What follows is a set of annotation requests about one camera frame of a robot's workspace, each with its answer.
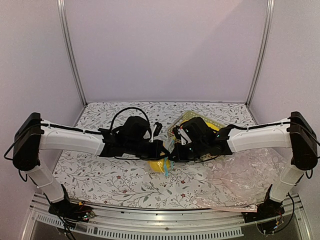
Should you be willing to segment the clear zip top bag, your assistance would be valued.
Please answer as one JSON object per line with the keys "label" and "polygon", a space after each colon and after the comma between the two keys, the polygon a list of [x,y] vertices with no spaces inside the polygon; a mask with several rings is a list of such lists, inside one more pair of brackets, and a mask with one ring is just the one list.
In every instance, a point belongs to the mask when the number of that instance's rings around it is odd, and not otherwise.
{"label": "clear zip top bag", "polygon": [[[165,143],[164,147],[171,153],[175,146],[175,139],[169,138]],[[163,174],[168,177],[169,172],[173,169],[174,162],[169,160],[168,157],[160,160],[149,160],[144,164],[144,171],[147,174]]]}

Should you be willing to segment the yellow lemon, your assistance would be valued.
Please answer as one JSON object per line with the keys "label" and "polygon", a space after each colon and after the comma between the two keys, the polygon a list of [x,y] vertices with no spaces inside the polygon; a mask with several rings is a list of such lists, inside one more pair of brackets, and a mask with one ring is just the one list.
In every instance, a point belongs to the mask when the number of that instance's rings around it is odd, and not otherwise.
{"label": "yellow lemon", "polygon": [[161,160],[148,161],[148,166],[155,173],[168,175],[169,171],[173,168],[173,162],[168,158],[163,158]]}

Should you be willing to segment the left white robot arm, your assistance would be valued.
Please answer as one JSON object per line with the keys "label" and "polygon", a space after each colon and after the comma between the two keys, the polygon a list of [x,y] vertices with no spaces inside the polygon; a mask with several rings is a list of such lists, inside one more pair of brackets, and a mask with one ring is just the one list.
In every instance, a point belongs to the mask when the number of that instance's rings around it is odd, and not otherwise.
{"label": "left white robot arm", "polygon": [[66,188],[59,183],[45,163],[41,150],[62,150],[92,154],[100,158],[116,158],[124,154],[137,160],[157,161],[169,156],[162,140],[156,139],[162,125],[151,125],[147,118],[130,116],[118,127],[98,130],[54,124],[33,112],[18,129],[14,142],[3,157],[40,189],[50,205],[49,213],[75,222],[94,217],[93,209],[84,203],[72,203]]}

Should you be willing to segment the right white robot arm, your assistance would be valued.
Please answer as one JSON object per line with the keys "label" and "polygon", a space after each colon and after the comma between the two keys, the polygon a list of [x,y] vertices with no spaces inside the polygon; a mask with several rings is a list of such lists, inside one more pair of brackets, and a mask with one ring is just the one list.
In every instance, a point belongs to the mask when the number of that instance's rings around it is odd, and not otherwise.
{"label": "right white robot arm", "polygon": [[246,221],[275,217],[284,212],[282,203],[289,191],[296,186],[306,171],[318,164],[317,136],[300,112],[290,117],[251,127],[229,124],[219,130],[209,127],[201,117],[194,117],[173,128],[175,143],[169,160],[190,162],[210,154],[228,156],[246,150],[263,148],[290,148],[292,157],[280,177],[267,190],[257,212]]}

